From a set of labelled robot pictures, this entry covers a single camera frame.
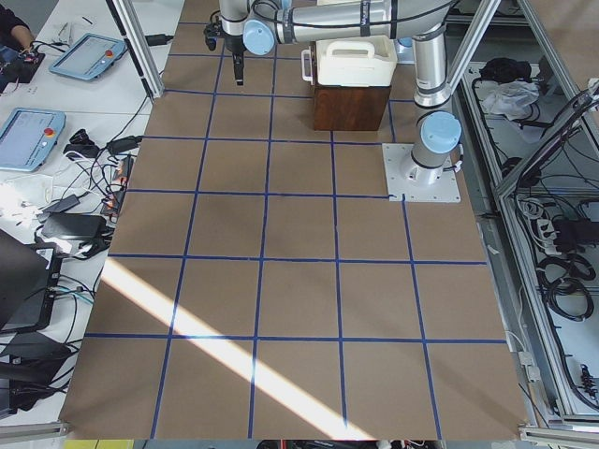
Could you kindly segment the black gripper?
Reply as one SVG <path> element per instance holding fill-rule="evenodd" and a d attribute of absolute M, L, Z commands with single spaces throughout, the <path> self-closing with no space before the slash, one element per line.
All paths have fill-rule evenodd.
<path fill-rule="evenodd" d="M 241 35 L 232 35 L 224 27 L 224 21 L 219 11 L 214 11 L 205 26 L 204 40 L 210 51 L 215 51 L 218 39 L 223 39 L 225 47 L 232 53 L 234 80 L 238 86 L 244 85 L 244 56 L 245 47 Z"/>

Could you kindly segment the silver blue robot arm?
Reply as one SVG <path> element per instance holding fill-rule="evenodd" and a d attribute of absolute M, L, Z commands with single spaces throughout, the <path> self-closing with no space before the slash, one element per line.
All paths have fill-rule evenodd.
<path fill-rule="evenodd" d="M 452 88 L 446 68 L 446 16 L 452 1 L 347 1 L 294 7 L 291 1 L 221 1 L 205 26 L 209 50 L 222 39 L 233 57 L 235 81 L 244 81 L 244 53 L 266 55 L 275 45 L 384 36 L 397 56 L 411 55 L 415 103 L 443 107 Z"/>

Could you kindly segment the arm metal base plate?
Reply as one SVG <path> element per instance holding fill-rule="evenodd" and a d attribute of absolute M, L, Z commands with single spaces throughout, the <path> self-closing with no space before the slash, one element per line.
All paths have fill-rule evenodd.
<path fill-rule="evenodd" d="M 449 157 L 441 167 L 419 166 L 412 158 L 413 144 L 384 143 L 383 162 L 390 201 L 460 203 L 457 174 Z"/>

